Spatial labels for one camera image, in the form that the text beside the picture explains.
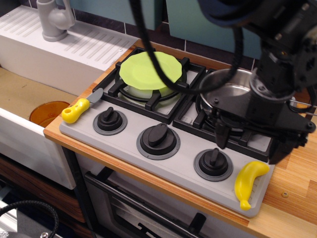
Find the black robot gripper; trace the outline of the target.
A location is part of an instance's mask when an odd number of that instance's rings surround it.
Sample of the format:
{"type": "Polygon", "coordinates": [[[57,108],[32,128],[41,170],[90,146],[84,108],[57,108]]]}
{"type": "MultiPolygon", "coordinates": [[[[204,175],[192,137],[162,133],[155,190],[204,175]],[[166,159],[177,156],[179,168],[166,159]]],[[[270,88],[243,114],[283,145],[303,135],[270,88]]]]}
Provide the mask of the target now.
{"type": "Polygon", "coordinates": [[[289,103],[292,94],[271,94],[255,74],[251,74],[250,91],[242,96],[212,96],[212,108],[220,120],[215,123],[215,141],[225,149],[231,127],[240,127],[272,136],[268,163],[276,165],[293,149],[305,146],[307,136],[316,125],[295,112],[289,103]]]}

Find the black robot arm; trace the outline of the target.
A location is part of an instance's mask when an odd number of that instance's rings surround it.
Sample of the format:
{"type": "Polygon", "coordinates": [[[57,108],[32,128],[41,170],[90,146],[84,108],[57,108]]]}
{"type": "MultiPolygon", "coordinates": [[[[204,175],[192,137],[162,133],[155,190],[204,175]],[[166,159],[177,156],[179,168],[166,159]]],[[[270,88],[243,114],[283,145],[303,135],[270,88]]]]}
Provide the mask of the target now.
{"type": "Polygon", "coordinates": [[[261,39],[262,54],[250,77],[250,90],[232,93],[223,87],[201,95],[215,117],[218,147],[225,148],[232,127],[273,138],[268,162],[279,163],[304,146],[313,122],[304,108],[292,106],[295,93],[306,89],[317,102],[317,3],[314,0],[201,0],[204,16],[221,27],[242,29],[261,39]]]}

